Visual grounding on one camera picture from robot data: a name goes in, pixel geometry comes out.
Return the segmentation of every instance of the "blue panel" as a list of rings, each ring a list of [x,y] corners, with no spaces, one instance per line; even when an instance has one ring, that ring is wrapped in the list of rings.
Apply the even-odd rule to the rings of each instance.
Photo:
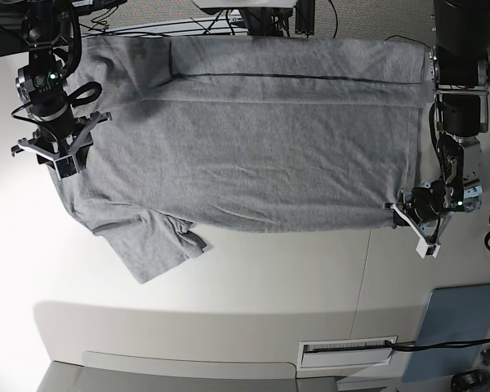
[[[416,345],[484,339],[489,325],[490,283],[437,288],[430,294]],[[479,348],[434,349],[414,353],[402,380],[428,380],[464,372],[474,364]]]

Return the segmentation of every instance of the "white table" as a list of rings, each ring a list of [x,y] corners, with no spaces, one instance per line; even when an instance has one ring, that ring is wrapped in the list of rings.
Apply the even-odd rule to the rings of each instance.
[[[300,341],[411,340],[433,288],[490,281],[483,246],[489,132],[479,138],[483,208],[453,218],[438,259],[415,253],[410,229],[244,234],[200,225],[195,231],[213,249],[140,285],[104,239],[67,215],[47,169],[33,155],[9,154],[15,140],[33,131],[9,116],[20,105],[14,80],[25,64],[25,55],[0,59],[0,355],[21,359],[15,369],[33,385],[49,363],[33,322],[35,305],[53,360],[81,364],[84,350],[96,350],[294,363]],[[423,162],[434,164],[426,151]],[[102,319],[110,323],[108,336]],[[406,361],[395,358],[388,367],[343,371],[342,384],[399,377]]]

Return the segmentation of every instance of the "gray fabric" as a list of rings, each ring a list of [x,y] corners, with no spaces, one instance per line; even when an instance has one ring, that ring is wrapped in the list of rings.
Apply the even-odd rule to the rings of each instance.
[[[423,67],[422,49],[395,42],[88,39],[70,90],[100,82],[81,113],[114,120],[56,188],[141,283],[202,253],[191,222],[392,225],[384,203],[414,183]]]

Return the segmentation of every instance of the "gray t-shirt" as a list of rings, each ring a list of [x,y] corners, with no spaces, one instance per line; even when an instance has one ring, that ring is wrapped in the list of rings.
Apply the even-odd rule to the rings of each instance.
[[[192,223],[252,232],[392,225],[411,188],[424,51],[396,42],[90,38],[70,91],[110,111],[55,181],[140,283],[202,253]]]

